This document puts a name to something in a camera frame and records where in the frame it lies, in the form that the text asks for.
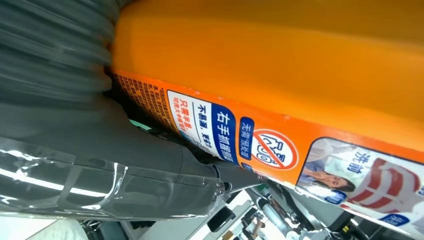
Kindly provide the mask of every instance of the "plastic film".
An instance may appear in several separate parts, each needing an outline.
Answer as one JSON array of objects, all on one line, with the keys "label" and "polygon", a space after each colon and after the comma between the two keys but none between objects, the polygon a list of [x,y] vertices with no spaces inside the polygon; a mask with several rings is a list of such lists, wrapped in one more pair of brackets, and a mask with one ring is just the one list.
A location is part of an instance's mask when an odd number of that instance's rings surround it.
[{"label": "plastic film", "polygon": [[[202,217],[222,201],[218,178],[80,159],[0,138],[0,211],[52,218],[161,220]],[[188,194],[196,189],[196,194]]]}]

